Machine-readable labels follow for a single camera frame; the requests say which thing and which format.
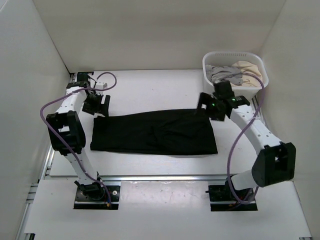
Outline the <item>black trousers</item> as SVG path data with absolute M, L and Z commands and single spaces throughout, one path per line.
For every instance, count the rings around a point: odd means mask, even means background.
M 218 153 L 210 119 L 195 109 L 170 109 L 94 119 L 92 151 L 168 156 Z

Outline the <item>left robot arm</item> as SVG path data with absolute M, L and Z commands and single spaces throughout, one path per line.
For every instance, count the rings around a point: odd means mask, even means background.
M 66 95 L 59 98 L 58 110 L 41 119 L 47 125 L 52 148 L 64 156 L 76 172 L 78 189 L 86 197 L 95 201 L 105 199 L 110 204 L 110 191 L 86 154 L 86 135 L 79 118 L 80 111 L 92 116 L 109 115 L 110 96 L 104 95 L 104 91 L 110 87 L 93 75 L 92 71 L 78 72 L 75 80 L 68 83 Z

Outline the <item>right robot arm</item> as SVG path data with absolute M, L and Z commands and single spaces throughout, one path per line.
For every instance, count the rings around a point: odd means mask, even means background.
M 296 147 L 272 134 L 257 119 L 250 102 L 243 95 L 235 95 L 229 81 L 221 81 L 213 86 L 213 94 L 200 93 L 197 111 L 216 121 L 229 118 L 241 129 L 240 135 L 247 137 L 257 154 L 250 170 L 227 176 L 228 185 L 224 188 L 226 197 L 236 200 L 244 189 L 264 188 L 292 180 L 295 175 Z

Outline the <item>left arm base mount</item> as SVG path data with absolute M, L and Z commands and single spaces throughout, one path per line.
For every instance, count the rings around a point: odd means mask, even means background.
M 73 208 L 75 210 L 118 210 L 121 195 L 120 185 L 107 185 L 108 193 L 103 186 L 97 183 L 77 185 Z

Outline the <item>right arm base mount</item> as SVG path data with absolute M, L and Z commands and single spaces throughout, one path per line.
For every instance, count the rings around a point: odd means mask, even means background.
M 252 212 L 257 211 L 256 201 L 250 204 L 241 204 L 233 196 L 229 185 L 209 185 L 206 191 L 209 194 L 211 212 Z

